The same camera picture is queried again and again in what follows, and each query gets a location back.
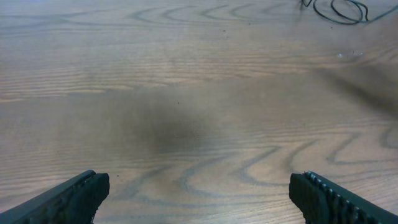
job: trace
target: wooden surface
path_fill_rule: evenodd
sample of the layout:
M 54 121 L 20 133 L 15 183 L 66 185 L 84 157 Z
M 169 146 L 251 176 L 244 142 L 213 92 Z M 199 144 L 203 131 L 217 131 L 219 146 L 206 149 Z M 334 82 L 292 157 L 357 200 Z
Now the wooden surface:
M 289 177 L 314 170 L 398 213 L 397 25 L 285 0 L 0 1 L 0 209 L 93 169 L 95 223 L 303 223 Z

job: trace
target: wood grain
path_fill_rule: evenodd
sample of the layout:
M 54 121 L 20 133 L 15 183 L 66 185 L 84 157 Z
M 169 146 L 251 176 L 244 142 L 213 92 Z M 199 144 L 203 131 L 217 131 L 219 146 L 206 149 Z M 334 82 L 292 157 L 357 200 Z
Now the wood grain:
M 396 14 L 348 27 L 285 0 L 0 10 L 0 210 L 93 169 L 111 178 L 95 223 L 303 223 L 289 176 L 314 170 L 398 213 Z

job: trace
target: table surface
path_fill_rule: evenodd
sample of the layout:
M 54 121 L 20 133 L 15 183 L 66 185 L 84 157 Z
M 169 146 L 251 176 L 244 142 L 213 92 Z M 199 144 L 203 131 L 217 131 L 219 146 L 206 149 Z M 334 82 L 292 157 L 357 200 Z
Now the table surface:
M 1 210 L 93 169 L 111 182 L 95 223 L 303 223 L 289 177 L 314 170 L 398 213 L 396 12 L 342 26 L 290 0 L 0 11 Z

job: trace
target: wooden table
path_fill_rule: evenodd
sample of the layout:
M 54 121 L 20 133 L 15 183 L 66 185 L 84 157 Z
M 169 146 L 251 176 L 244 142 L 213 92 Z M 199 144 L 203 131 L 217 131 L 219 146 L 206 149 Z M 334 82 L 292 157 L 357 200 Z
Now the wooden table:
M 290 0 L 2 1 L 0 209 L 93 169 L 95 223 L 303 223 L 289 177 L 314 170 L 398 213 L 397 24 Z

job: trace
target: cable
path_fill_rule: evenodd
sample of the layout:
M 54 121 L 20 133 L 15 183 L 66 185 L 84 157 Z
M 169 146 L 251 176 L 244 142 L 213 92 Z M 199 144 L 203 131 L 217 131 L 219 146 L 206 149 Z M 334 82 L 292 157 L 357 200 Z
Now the cable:
M 379 15 L 379 16 L 376 16 L 374 19 L 369 20 L 369 19 L 368 19 L 369 9 L 368 9 L 368 7 L 367 7 L 365 4 L 360 3 L 360 2 L 357 2 L 357 1 L 355 1 L 355 0 L 345 0 L 345 1 L 348 1 L 348 2 L 353 3 L 353 4 L 358 8 L 359 13 L 361 14 L 361 17 L 360 17 L 359 19 L 353 19 L 353 18 L 350 18 L 350 17 L 348 17 L 348 16 L 343 15 L 342 13 L 340 13 L 340 12 L 335 8 L 335 6 L 334 6 L 335 0 L 331 0 L 330 7 L 333 9 L 333 11 L 334 11 L 338 16 L 340 16 L 340 17 L 342 17 L 342 18 L 344 18 L 344 19 L 347 19 L 347 20 L 349 20 L 349 21 L 351 21 L 351 22 L 341 22 L 341 21 L 337 21 L 336 19 L 332 19 L 332 18 L 330 18 L 330 17 L 328 17 L 328 16 L 325 16 L 325 15 L 322 14 L 320 11 L 318 11 L 317 6 L 316 6 L 317 0 L 313 0 L 312 6 L 313 6 L 313 10 L 314 10 L 319 16 L 322 16 L 323 18 L 325 18 L 325 19 L 327 19 L 327 20 L 329 20 L 329 21 L 332 21 L 332 22 L 335 22 L 335 23 L 338 23 L 338 24 L 343 24 L 343 25 L 355 25 L 355 24 L 358 24 L 358 23 L 366 23 L 366 22 L 367 22 L 367 23 L 371 23 L 371 22 L 374 22 L 374 21 L 376 21 L 376 20 L 378 20 L 378 19 L 383 18 L 384 16 L 386 16 L 386 15 L 388 15 L 388 14 L 390 14 L 390 13 L 392 13 L 393 11 L 395 11 L 395 10 L 398 9 L 398 5 L 396 5 L 396 6 L 394 6 L 392 9 L 388 10 L 387 12 L 385 12 L 385 13 Z M 301 0 L 301 2 L 302 2 L 302 4 L 303 4 L 305 7 L 309 7 L 310 4 L 311 4 L 311 2 L 312 2 L 312 0 L 310 0 L 307 4 L 305 3 L 305 0 Z

